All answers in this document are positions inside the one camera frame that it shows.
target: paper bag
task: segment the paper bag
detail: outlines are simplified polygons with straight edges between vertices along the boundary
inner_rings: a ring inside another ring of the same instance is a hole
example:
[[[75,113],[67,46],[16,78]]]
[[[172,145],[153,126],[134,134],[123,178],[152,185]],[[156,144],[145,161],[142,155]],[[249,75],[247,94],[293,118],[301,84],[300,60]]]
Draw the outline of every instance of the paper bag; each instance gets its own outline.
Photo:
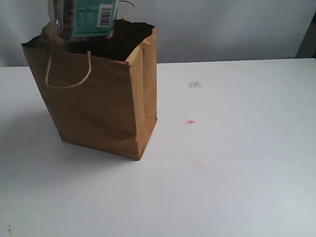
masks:
[[[49,23],[22,47],[63,141],[142,157],[157,121],[155,27],[122,20],[111,39],[67,43]]]

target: white table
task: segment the white table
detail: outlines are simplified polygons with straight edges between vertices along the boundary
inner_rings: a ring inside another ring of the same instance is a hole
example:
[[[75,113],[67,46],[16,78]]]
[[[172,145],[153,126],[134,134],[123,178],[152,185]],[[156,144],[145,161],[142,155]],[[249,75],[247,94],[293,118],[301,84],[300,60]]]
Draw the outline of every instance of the white table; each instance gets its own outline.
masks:
[[[30,70],[1,68],[6,236],[315,237],[316,60],[158,65],[139,162],[61,142]]]

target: barcode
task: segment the barcode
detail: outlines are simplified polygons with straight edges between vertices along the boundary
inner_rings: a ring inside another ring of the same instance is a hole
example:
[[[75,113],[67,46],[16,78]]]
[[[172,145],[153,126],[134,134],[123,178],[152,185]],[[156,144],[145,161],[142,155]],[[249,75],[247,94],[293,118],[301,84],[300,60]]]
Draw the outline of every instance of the barcode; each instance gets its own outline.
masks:
[[[112,4],[101,4],[99,10],[98,27],[109,26],[111,23]]]

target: pink stain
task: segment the pink stain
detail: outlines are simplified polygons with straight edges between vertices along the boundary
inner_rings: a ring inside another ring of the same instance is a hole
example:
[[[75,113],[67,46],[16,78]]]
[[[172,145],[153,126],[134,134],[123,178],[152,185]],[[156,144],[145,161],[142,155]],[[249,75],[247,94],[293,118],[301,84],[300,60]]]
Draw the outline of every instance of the pink stain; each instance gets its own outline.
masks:
[[[193,124],[193,123],[195,123],[195,121],[193,121],[193,120],[188,120],[188,121],[187,121],[187,125]]]

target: wall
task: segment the wall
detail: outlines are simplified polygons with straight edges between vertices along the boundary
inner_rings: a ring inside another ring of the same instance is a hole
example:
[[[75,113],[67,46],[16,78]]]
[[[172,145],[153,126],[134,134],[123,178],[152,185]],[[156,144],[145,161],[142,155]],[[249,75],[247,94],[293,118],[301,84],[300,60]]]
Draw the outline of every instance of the wall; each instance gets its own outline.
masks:
[[[316,10],[316,0],[131,1],[130,20],[158,27],[159,62],[291,58]],[[48,22],[46,5],[1,0],[0,66],[26,65],[20,43]],[[120,16],[129,10],[121,3]]]

